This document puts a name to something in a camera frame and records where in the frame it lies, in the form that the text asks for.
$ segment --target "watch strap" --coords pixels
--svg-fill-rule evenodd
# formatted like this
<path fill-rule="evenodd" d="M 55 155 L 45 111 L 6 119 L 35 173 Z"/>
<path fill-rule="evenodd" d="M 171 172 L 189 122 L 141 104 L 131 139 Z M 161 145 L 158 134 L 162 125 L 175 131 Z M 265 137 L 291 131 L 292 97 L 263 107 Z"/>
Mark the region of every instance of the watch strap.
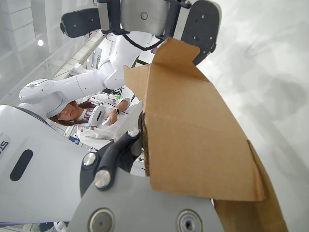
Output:
<path fill-rule="evenodd" d="M 119 109 L 118 108 L 113 108 L 114 110 L 116 110 L 116 112 L 117 112 L 117 115 L 119 115 L 119 113 L 120 113 L 120 111 L 119 111 Z"/>

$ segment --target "woman's hand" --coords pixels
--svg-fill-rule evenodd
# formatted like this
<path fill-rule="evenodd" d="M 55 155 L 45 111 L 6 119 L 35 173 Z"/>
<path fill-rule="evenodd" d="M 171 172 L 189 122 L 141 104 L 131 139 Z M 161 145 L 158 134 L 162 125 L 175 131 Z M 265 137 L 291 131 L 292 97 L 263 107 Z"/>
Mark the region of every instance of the woman's hand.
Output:
<path fill-rule="evenodd" d="M 112 111 L 105 116 L 104 120 L 106 120 L 108 117 L 111 118 L 111 121 L 109 122 L 109 126 L 111 126 L 117 121 L 117 111 L 115 109 L 112 109 Z"/>

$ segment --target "brown hair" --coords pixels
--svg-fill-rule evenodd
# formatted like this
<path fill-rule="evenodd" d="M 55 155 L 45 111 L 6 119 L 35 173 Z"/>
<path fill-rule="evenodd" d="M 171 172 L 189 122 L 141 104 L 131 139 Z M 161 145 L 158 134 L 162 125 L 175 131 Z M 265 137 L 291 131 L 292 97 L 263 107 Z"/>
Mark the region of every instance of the brown hair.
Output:
<path fill-rule="evenodd" d="M 92 109 L 94 107 L 96 107 L 96 105 L 92 104 L 91 102 L 83 102 L 81 104 L 78 104 L 76 101 L 72 101 L 72 102 L 69 102 L 70 105 L 73 105 L 75 107 L 81 107 L 81 108 L 84 108 L 84 109 Z M 73 125 L 79 125 L 79 124 L 83 124 L 85 123 L 85 121 L 83 120 L 80 120 L 80 121 L 77 121 L 77 120 L 69 120 L 69 121 L 65 121 L 65 120 L 59 120 L 57 118 L 57 115 L 53 116 L 53 117 L 49 117 L 49 119 L 53 122 L 56 122 L 58 124 L 61 124 L 63 126 L 73 126 Z"/>

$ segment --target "brown cardboard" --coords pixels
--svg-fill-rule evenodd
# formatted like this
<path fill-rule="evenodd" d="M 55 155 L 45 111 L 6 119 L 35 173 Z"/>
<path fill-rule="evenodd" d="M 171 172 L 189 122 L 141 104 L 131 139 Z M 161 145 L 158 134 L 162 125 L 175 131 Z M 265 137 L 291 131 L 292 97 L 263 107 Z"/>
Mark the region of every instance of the brown cardboard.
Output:
<path fill-rule="evenodd" d="M 249 141 L 248 143 L 261 175 L 266 200 L 260 202 L 214 200 L 224 231 L 288 232 L 267 172 L 252 144 Z"/>
<path fill-rule="evenodd" d="M 169 39 L 149 66 L 125 68 L 126 86 L 145 98 L 151 187 L 220 200 L 263 200 L 247 137 L 192 63 L 198 53 L 195 46 Z"/>

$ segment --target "black slot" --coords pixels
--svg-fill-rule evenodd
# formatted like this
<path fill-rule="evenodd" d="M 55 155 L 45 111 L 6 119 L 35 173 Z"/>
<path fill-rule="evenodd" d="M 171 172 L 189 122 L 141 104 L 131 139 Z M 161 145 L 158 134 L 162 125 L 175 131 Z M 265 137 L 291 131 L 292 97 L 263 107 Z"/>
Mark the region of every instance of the black slot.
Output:
<path fill-rule="evenodd" d="M 98 117 L 97 117 L 97 121 L 100 118 L 101 114 L 102 114 L 102 112 L 100 111 L 100 113 L 98 114 Z"/>
<path fill-rule="evenodd" d="M 18 181 L 22 177 L 23 173 L 25 172 L 31 158 L 33 156 L 32 150 L 25 150 L 18 159 L 16 165 L 14 166 L 11 174 L 10 179 L 12 181 Z"/>

